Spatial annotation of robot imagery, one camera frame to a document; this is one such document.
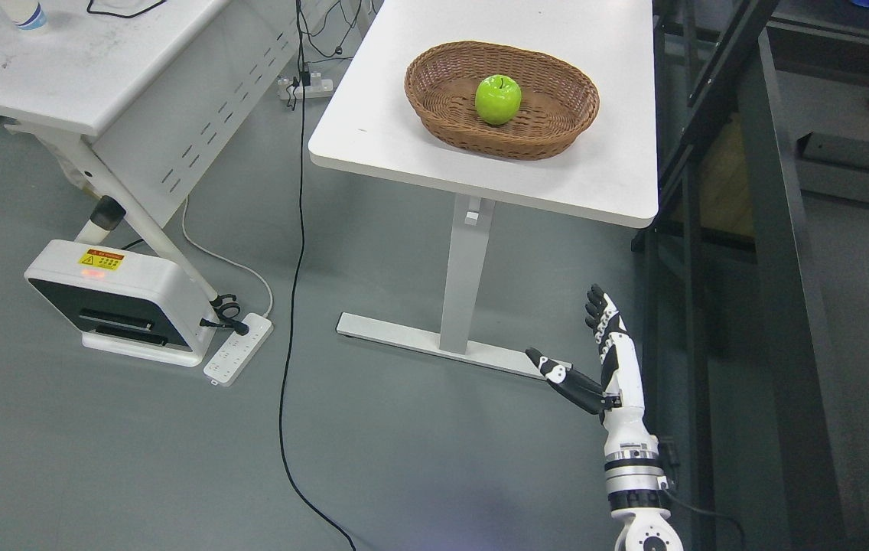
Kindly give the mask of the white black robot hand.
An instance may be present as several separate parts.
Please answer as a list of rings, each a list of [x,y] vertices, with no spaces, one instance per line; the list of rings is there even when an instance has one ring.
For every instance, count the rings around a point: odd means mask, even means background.
[[[586,292],[585,324],[598,347],[601,380],[545,356],[529,347],[530,363],[554,391],[589,414],[597,415],[606,429],[643,422],[645,400],[640,363],[633,338],[619,308],[599,285]]]

